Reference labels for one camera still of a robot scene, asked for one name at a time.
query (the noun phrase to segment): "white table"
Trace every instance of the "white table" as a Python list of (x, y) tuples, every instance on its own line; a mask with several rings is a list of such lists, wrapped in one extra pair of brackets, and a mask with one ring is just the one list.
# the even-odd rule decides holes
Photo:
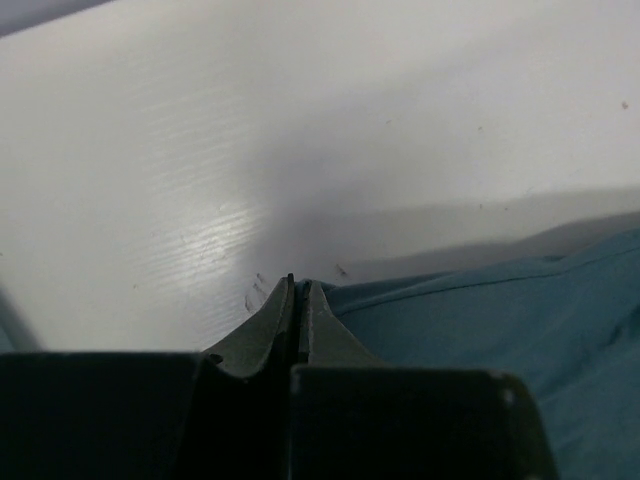
[(0, 39), (0, 290), (43, 348), (197, 349), (289, 271), (640, 225), (639, 24), (633, 0), (120, 0)]

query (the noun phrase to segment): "table surface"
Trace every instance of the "table surface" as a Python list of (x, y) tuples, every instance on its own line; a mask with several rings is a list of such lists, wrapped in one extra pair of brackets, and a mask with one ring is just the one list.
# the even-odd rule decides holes
[(288, 272), (639, 226), (639, 22), (633, 0), (121, 0), (4, 37), (8, 322), (47, 349), (199, 349)]

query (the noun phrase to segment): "white tabletop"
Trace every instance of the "white tabletop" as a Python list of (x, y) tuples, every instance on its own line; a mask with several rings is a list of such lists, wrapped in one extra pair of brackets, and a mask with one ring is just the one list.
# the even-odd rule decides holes
[(0, 39), (2, 295), (44, 348), (197, 349), (290, 271), (640, 225), (598, 220), (640, 210), (639, 24), (633, 0), (121, 0)]

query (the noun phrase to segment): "blue garment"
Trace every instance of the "blue garment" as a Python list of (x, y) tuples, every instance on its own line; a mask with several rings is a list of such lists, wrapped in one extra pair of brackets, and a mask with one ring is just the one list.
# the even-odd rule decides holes
[(388, 362), (520, 376), (562, 478), (640, 475), (640, 230), (569, 257), (329, 286), (326, 295)]

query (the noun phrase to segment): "blue cloth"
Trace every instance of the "blue cloth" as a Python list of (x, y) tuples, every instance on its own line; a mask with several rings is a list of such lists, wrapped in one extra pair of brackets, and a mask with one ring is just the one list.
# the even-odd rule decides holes
[(640, 476), (640, 230), (569, 257), (329, 286), (326, 295), (388, 362), (520, 376), (562, 478)]

